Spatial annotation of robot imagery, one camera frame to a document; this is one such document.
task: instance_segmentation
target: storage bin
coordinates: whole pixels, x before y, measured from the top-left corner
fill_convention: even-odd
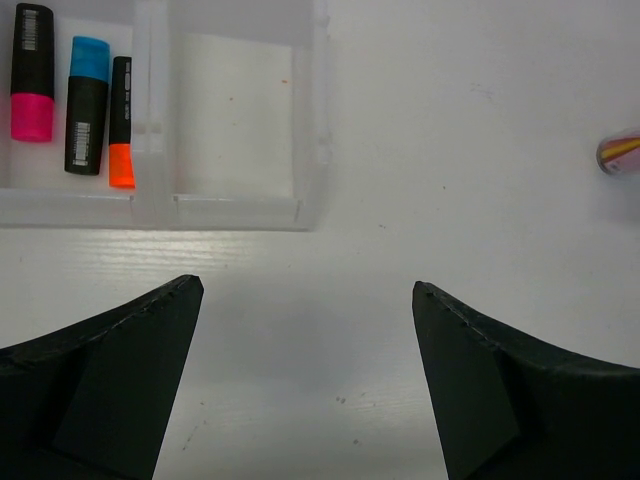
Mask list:
[[[0,0],[0,224],[313,227],[330,161],[326,0],[41,0],[56,15],[51,144],[10,139],[17,2]],[[133,57],[135,191],[66,173],[71,40]]]

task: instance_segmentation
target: barcode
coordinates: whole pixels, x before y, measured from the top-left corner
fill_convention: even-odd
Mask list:
[[[77,122],[75,131],[75,159],[73,164],[86,167],[89,165],[87,154],[89,153],[89,140],[91,138],[91,124],[86,122]]]
[[[25,10],[22,18],[22,49],[38,50],[38,12]]]

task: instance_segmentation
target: highlighter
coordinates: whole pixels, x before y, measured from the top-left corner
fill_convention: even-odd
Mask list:
[[[109,95],[109,44],[74,37],[67,97],[64,169],[98,175],[102,160]]]
[[[11,138],[22,142],[53,139],[53,12],[47,7],[16,6],[11,68]]]
[[[109,185],[135,188],[131,163],[131,57],[113,59],[109,116]]]

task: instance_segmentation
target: orange highlighter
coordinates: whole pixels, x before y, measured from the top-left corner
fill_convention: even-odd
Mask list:
[[[131,57],[113,60],[109,116],[109,185],[135,188],[131,161]]]

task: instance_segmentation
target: white table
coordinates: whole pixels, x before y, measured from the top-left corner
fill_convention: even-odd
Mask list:
[[[635,0],[332,0],[314,233],[0,232],[1,346],[182,273],[205,300],[158,480],[446,478],[411,315],[428,280],[640,367]]]

